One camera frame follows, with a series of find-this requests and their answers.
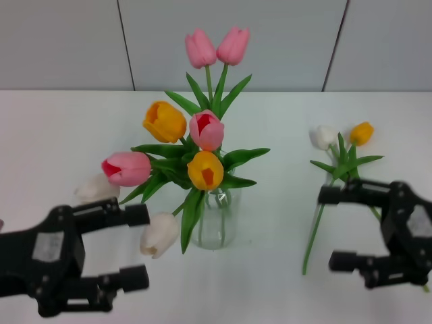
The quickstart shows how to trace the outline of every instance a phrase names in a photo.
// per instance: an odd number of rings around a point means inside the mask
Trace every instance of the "glass vase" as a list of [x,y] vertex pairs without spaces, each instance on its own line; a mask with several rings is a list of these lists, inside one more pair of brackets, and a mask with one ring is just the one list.
[[216,189],[205,194],[204,213],[191,241],[207,250],[228,246],[236,237],[240,189]]

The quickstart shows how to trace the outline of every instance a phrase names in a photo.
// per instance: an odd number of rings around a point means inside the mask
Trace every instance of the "orange tulip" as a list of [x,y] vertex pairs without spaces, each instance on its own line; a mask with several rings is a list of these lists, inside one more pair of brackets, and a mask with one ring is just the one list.
[[142,125],[162,143],[175,143],[186,133],[183,114],[166,101],[156,101],[148,108]]
[[197,189],[214,190],[222,182],[223,166],[212,152],[201,151],[188,164],[188,175]]
[[372,137],[373,127],[370,123],[365,121],[360,125],[354,127],[351,131],[350,142],[356,143],[357,146],[366,144]]

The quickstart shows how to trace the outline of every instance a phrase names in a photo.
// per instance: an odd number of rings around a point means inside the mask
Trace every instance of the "green leaf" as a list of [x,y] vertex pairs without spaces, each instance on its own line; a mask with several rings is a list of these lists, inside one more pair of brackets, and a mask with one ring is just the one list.
[[172,157],[181,157],[186,153],[186,148],[183,145],[171,144],[146,144],[131,147],[132,152],[141,152],[146,154],[155,154],[170,159]]
[[184,172],[177,173],[169,170],[161,170],[161,172],[163,172],[167,176],[168,180],[172,181],[174,184],[177,184],[181,188],[185,190],[191,189],[192,182],[187,176],[186,170]]
[[253,180],[234,177],[233,175],[225,172],[223,174],[222,183],[219,187],[223,189],[244,188],[253,186],[255,184],[257,183]]
[[339,139],[340,163],[346,163],[346,149],[344,138],[340,133],[337,133],[337,138]]
[[153,169],[164,169],[170,170],[172,172],[185,171],[185,165],[183,164],[183,161],[179,158],[154,160],[151,161],[151,167]]
[[351,145],[350,149],[348,150],[348,162],[351,163],[355,160],[357,160],[356,143]]
[[197,153],[200,150],[200,148],[198,147],[198,145],[195,144],[190,134],[186,138],[186,143],[188,144],[188,148],[190,151],[192,151],[192,153]]
[[178,93],[172,91],[165,91],[167,96],[173,99],[181,108],[183,108],[186,113],[193,116],[196,113],[201,112],[201,108],[194,104],[192,101],[180,96]]
[[223,87],[225,86],[225,79],[227,78],[228,64],[223,65],[223,70],[219,82],[216,86],[215,96],[213,97],[213,102],[211,103],[211,111],[220,119],[220,107]]
[[265,153],[268,153],[270,148],[256,148],[254,150],[236,150],[227,153],[223,157],[223,166],[225,171],[230,171],[239,165],[245,164],[247,161],[260,157]]
[[144,204],[156,191],[158,191],[164,184],[167,184],[169,180],[163,173],[156,173],[151,179],[147,180],[148,186],[145,188],[141,203]]
[[180,239],[183,254],[188,248],[192,231],[196,223],[198,223],[201,215],[203,214],[204,195],[205,191],[200,191],[196,188],[192,188],[184,201],[182,217],[182,237]]
[[359,165],[369,163],[369,162],[372,162],[375,160],[379,160],[382,158],[383,158],[383,156],[381,156],[381,155],[371,155],[368,157],[360,157],[360,158],[356,159],[354,162],[349,162],[347,164],[340,165],[334,171],[333,179],[336,180],[336,179],[340,178],[344,173],[352,172],[352,170],[357,168]]
[[186,72],[186,79],[188,79],[189,85],[194,92],[194,95],[196,97],[196,100],[198,101],[198,104],[201,107],[201,110],[210,109],[210,102],[208,98],[205,96],[205,94],[200,89],[200,86],[192,76],[188,72]]
[[133,189],[133,191],[126,196],[125,199],[123,199],[121,202],[119,202],[119,205],[125,204],[128,201],[132,200],[133,198],[139,196],[140,194],[143,194],[145,189],[147,188],[147,186],[149,185],[150,181],[151,181],[150,177],[149,179],[147,179],[147,181],[143,184],[140,184],[138,187],[136,187],[135,189]]
[[[352,143],[350,150],[348,151],[348,161],[349,163],[355,163],[356,160],[357,160],[357,152],[356,152],[356,143],[354,142]],[[351,178],[356,178],[356,179],[360,178],[357,167],[351,169],[348,172],[348,175]],[[345,174],[344,175],[345,177],[342,176],[341,179],[346,182],[348,180],[348,175]]]
[[185,155],[183,155],[182,156],[183,163],[188,164],[189,162],[191,162],[191,160],[194,159],[195,154],[196,153],[191,152],[191,153],[186,153]]
[[248,84],[251,78],[252,78],[252,74],[245,77],[245,79],[237,83],[237,85],[232,88],[229,94],[227,94],[227,96],[223,98],[221,102],[220,113],[219,113],[221,116],[220,119],[222,119],[223,115],[225,115],[226,111],[228,110],[228,108],[230,107],[234,99],[237,98],[237,96],[242,92],[242,90]]
[[342,164],[336,168],[336,170],[333,172],[333,179],[337,180],[341,178],[345,173],[348,173],[351,169],[354,169],[355,167],[350,167],[348,164]]
[[332,166],[330,166],[330,165],[327,165],[327,164],[325,164],[325,163],[322,163],[322,162],[319,162],[319,161],[313,161],[313,160],[310,160],[310,162],[313,164],[313,165],[316,165],[317,167],[320,167],[321,169],[323,169],[324,171],[327,171],[328,173],[333,173],[334,171],[335,171],[335,167],[332,167]]
[[369,162],[372,162],[372,161],[380,160],[383,157],[384,157],[383,155],[369,155],[367,157],[359,157],[356,160],[355,167],[358,167],[359,165],[362,165],[362,164],[365,164],[365,163],[369,163]]

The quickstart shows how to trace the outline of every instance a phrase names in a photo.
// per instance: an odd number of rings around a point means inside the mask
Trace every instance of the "white table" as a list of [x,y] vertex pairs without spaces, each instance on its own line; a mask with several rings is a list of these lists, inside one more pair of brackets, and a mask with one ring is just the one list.
[[[140,125],[162,92],[0,92],[0,218],[5,232],[36,225],[73,191],[100,172],[115,151],[155,142]],[[360,167],[366,178],[407,180],[432,198],[431,93],[245,93],[225,116],[224,149],[267,146],[271,152],[238,168],[258,185],[243,190],[239,232],[224,250],[179,242],[159,260],[139,253],[141,228],[118,227],[86,236],[85,275],[145,263],[148,291],[115,299],[112,313],[62,314],[56,323],[430,323],[432,295],[398,286],[367,291],[357,275],[335,275],[333,249],[385,254],[377,221],[366,207],[326,207],[311,254],[301,263],[329,162],[309,131],[329,124],[345,132],[370,121],[373,139],[358,155],[385,155]],[[184,199],[173,184],[148,203],[173,211]],[[4,324],[48,323],[27,296],[0,300]]]

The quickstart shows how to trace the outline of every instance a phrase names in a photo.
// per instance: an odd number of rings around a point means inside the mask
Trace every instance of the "gray wall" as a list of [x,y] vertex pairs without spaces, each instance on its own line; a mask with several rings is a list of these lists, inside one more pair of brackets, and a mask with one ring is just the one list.
[[0,89],[132,90],[115,0],[0,0]]
[[432,90],[431,17],[431,0],[351,0],[325,90]]
[[[248,90],[320,91],[346,0],[120,0],[137,90],[188,90],[186,71],[205,86],[204,71],[191,67],[184,37],[196,27],[215,46],[235,24],[249,27],[243,62],[229,69],[226,86],[253,73]],[[212,66],[217,82],[222,63]]]
[[[252,38],[227,85],[321,90],[346,0],[119,0],[138,90],[202,86],[184,36]],[[351,0],[325,90],[432,90],[432,1]],[[213,82],[221,70],[213,68]],[[132,90],[116,0],[0,1],[0,89]]]

